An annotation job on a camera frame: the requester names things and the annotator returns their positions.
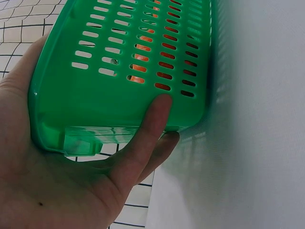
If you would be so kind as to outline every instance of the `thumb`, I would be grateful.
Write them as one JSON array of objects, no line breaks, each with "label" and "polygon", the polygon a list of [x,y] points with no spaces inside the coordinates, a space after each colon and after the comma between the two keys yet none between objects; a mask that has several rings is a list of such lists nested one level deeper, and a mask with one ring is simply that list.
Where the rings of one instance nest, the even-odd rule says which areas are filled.
[{"label": "thumb", "polygon": [[10,90],[27,98],[31,78],[46,39],[47,35],[30,46],[14,69],[2,79],[0,89]]}]

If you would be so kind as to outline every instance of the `white wall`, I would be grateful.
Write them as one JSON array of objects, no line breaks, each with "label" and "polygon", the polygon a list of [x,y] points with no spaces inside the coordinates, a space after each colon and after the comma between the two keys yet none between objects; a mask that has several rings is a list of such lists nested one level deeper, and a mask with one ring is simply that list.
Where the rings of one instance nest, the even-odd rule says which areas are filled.
[{"label": "white wall", "polygon": [[302,229],[305,2],[219,2],[213,104],[156,171],[146,228]]}]

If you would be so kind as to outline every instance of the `basket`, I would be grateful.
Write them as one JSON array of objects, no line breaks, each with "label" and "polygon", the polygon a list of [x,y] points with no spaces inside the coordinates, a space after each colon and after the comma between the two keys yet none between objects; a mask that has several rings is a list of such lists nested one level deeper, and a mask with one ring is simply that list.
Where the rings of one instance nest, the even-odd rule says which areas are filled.
[{"label": "basket", "polygon": [[148,105],[168,93],[166,131],[205,111],[209,0],[68,0],[29,91],[33,141],[68,156],[130,141]]}]

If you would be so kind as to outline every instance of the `human hand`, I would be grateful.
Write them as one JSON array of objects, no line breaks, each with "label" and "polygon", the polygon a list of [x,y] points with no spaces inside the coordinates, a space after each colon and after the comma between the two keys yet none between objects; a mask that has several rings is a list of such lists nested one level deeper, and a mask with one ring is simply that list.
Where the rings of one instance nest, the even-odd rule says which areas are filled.
[{"label": "human hand", "polygon": [[27,96],[45,39],[0,82],[0,228],[105,229],[132,187],[176,146],[178,133],[159,139],[172,101],[158,96],[131,142],[106,160],[77,163],[42,152],[30,139]]}]

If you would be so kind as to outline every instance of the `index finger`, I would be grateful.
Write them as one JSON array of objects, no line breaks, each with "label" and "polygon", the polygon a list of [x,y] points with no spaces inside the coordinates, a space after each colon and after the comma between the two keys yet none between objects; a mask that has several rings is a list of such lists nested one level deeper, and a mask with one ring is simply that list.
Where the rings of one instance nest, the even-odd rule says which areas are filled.
[{"label": "index finger", "polygon": [[166,94],[152,102],[139,130],[111,170],[109,177],[121,193],[129,193],[146,167],[165,129],[171,106],[172,99]]}]

